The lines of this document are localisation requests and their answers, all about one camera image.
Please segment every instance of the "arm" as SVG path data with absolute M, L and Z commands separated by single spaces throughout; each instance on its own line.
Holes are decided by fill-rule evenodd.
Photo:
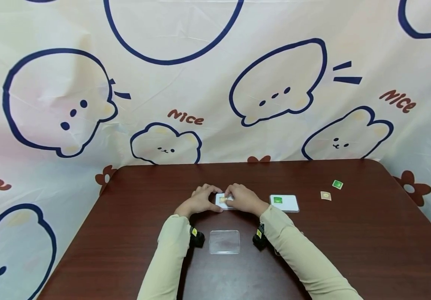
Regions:
M 171 215 L 159 234 L 158 247 L 145 273 L 137 300 L 174 300 L 190 241 L 186 217 Z
M 336 267 L 313 243 L 294 226 L 291 219 L 247 187 L 234 183 L 226 190 L 234 201 L 227 205 L 249 212 L 264 223 L 264 231 L 272 246 L 281 254 L 314 300 L 361 300 Z
M 137 300 L 175 300 L 180 271 L 190 242 L 188 219 L 192 214 L 207 210 L 222 212 L 222 208 L 208 201 L 210 193 L 214 192 L 222 193 L 222 190 L 208 184 L 197 187 L 192 196 L 165 221 Z

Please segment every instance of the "hand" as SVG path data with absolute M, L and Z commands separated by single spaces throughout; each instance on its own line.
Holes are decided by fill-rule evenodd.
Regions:
M 222 190 L 207 183 L 203 186 L 197 187 L 197 189 L 192 192 L 192 197 L 179 205 L 174 214 L 190 218 L 192 214 L 198 214 L 207 210 L 221 213 L 222 208 L 220 206 L 209 202 L 210 193 L 222 193 Z
M 237 210 L 251 213 L 258 218 L 269 208 L 269 203 L 263 202 L 256 193 L 242 184 L 234 183 L 227 187 L 226 197 L 232 194 L 234 200 L 227 200 L 227 206 Z

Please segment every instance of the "transparent square tray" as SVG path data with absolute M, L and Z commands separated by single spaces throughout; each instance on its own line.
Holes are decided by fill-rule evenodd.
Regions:
M 241 237 L 237 230 L 212 230 L 209 252 L 213 255 L 236 255 L 241 252 Z

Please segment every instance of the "cartoon print backdrop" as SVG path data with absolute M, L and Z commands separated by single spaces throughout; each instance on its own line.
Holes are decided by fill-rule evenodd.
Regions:
M 0 0 L 0 299 L 123 165 L 338 158 L 431 221 L 431 1 Z

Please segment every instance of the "small card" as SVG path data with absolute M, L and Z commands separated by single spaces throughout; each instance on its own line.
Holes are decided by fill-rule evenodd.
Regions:
M 332 201 L 331 193 L 321 191 L 321 199 Z
M 229 206 L 227 206 L 226 201 L 227 200 L 234 200 L 232 198 L 232 195 L 229 195 L 228 197 L 224 196 L 224 193 L 215 194 L 215 205 L 220 206 L 222 209 L 228 210 L 228 209 L 234 209 Z
M 299 212 L 299 205 L 295 195 L 270 195 L 270 201 L 273 206 L 283 212 Z
M 332 186 L 339 190 L 342 189 L 343 185 L 344 183 L 342 183 L 342 181 L 339 181 L 339 180 L 334 180 L 334 182 L 332 183 Z

